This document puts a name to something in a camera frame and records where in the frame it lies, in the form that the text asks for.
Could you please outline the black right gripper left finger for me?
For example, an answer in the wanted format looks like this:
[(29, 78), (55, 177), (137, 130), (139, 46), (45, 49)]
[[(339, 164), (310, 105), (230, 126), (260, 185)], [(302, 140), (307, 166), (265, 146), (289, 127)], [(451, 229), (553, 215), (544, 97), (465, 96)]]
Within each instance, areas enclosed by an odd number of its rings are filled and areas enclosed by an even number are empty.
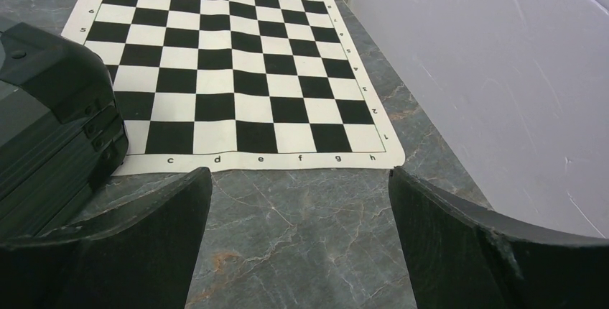
[(97, 216), (1, 243), (3, 308), (183, 308), (213, 192), (199, 167)]

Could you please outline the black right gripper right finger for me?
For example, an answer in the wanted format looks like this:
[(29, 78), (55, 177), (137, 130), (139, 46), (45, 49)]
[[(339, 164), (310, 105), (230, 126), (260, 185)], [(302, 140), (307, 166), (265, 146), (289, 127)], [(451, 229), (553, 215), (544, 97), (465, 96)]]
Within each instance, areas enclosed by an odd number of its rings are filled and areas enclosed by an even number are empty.
[(389, 172), (418, 308), (606, 308), (608, 240), (556, 231)]

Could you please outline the black poker case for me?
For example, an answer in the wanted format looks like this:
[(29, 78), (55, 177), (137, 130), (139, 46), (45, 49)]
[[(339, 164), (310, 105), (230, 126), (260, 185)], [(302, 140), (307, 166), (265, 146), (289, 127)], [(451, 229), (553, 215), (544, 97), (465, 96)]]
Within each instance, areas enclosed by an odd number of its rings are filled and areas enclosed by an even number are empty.
[(111, 74), (84, 45), (1, 18), (1, 238), (72, 219), (129, 141)]

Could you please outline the black white chessboard mat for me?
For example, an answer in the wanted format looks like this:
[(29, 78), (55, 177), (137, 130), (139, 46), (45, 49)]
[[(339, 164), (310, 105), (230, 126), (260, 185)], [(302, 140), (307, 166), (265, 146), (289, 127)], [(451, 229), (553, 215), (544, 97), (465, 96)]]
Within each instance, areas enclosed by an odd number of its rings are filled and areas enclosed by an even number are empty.
[(77, 0), (62, 35), (111, 73), (118, 175), (404, 163), (335, 0)]

